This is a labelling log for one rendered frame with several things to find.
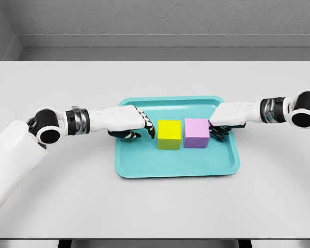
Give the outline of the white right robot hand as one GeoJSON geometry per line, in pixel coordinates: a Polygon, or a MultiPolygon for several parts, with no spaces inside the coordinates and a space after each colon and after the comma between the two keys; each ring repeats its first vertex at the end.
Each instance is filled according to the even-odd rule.
{"type": "Polygon", "coordinates": [[[209,133],[223,142],[232,128],[244,128],[246,103],[221,103],[209,118],[209,133]]]}

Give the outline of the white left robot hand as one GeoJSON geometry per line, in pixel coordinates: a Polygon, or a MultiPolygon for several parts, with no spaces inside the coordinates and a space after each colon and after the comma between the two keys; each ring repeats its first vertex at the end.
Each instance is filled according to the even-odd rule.
{"type": "Polygon", "coordinates": [[[105,125],[109,136],[122,140],[141,138],[135,130],[146,129],[151,139],[155,139],[156,129],[145,112],[133,105],[110,108],[109,121],[105,125]]]}

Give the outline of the pink cube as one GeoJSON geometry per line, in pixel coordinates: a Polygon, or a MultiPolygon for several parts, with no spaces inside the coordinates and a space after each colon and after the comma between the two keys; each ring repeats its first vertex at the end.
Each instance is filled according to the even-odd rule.
{"type": "Polygon", "coordinates": [[[185,119],[183,137],[184,148],[206,148],[210,140],[208,120],[185,119]]]}

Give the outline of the yellow cube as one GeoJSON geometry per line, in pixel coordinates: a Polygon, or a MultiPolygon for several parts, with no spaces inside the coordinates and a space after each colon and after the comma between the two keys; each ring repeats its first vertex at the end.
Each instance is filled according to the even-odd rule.
{"type": "Polygon", "coordinates": [[[180,120],[158,120],[157,148],[179,150],[182,140],[180,120]]]}

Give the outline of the teal tray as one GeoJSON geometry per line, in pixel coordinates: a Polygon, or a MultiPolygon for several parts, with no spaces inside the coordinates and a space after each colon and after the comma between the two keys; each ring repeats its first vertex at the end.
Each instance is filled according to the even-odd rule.
{"type": "MultiPolygon", "coordinates": [[[[154,125],[159,119],[209,119],[223,99],[217,96],[126,98],[120,105],[143,110],[154,125]]],[[[157,141],[145,129],[140,139],[117,139],[115,170],[125,178],[157,178],[232,175],[240,168],[233,132],[224,141],[211,138],[206,148],[158,150],[157,141]]]]}

